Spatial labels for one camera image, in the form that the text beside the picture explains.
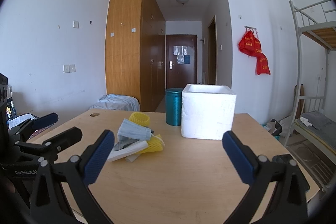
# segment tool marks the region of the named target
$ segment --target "wall switch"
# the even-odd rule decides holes
[[[63,73],[69,73],[69,72],[70,72],[69,65],[63,65]]]
[[[70,65],[70,68],[69,68],[69,71],[70,72],[75,72],[75,65]]]
[[[76,20],[74,20],[73,21],[73,25],[72,25],[74,28],[79,28],[79,22],[78,21],[76,21]]]

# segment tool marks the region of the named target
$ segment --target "bed post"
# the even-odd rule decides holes
[[[289,131],[287,132],[285,143],[283,145],[285,147],[287,146],[289,135],[293,130],[293,123],[295,121],[296,110],[297,110],[297,107],[298,107],[298,104],[299,104],[299,96],[300,96],[300,90],[301,90],[301,76],[302,76],[301,75],[301,70],[302,70],[301,33],[299,33],[299,26],[298,26],[296,14],[295,14],[294,4],[291,0],[289,1],[289,5],[291,6],[292,15],[293,15],[293,19],[294,19],[296,42],[297,42],[297,61],[298,61],[298,65],[297,65],[297,86],[296,86],[295,100],[294,100],[293,112],[292,112],[292,122],[291,122],[291,126],[289,128]]]
[[[327,99],[327,88],[328,88],[328,72],[329,72],[329,49],[325,49],[325,86],[324,86],[324,94],[323,94],[323,104],[322,109],[324,110],[324,105]]]

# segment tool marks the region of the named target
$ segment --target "teal trash can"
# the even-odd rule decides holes
[[[166,123],[171,126],[181,125],[182,90],[166,89]]]

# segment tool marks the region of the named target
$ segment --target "wooden table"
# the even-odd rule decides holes
[[[92,113],[100,115],[91,117]],[[34,142],[42,143],[74,126],[80,128],[82,141],[58,154],[58,162],[67,161],[94,143],[104,129],[116,134],[123,119],[131,113],[92,109]],[[147,114],[151,117],[151,129],[162,135],[164,150],[143,154],[133,163],[125,159],[106,162],[96,183],[89,186],[100,206],[115,224],[223,223],[248,185],[241,182],[221,141],[184,138],[180,127],[166,124],[165,113]],[[248,114],[235,114],[232,130],[256,155],[264,154],[271,159],[289,153]],[[300,167],[310,184],[306,194],[309,200],[319,187]],[[262,216],[274,185],[268,187],[254,221]],[[80,212],[67,184],[64,190],[71,207]]]

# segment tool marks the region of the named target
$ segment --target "face mask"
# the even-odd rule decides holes
[[[125,140],[126,138],[148,141],[151,138],[151,129],[124,119],[117,136],[119,141]]]

